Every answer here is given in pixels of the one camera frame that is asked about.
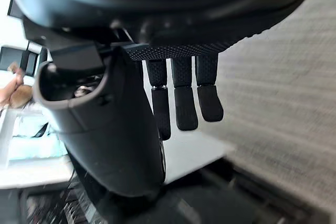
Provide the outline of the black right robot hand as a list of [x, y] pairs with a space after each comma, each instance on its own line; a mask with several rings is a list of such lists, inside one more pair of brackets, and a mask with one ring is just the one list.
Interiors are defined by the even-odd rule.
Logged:
[[171, 135], [166, 60], [177, 127], [222, 120], [218, 54], [262, 33], [304, 0], [15, 0], [27, 40], [52, 61], [34, 98], [74, 158], [104, 191], [141, 197], [165, 180]]

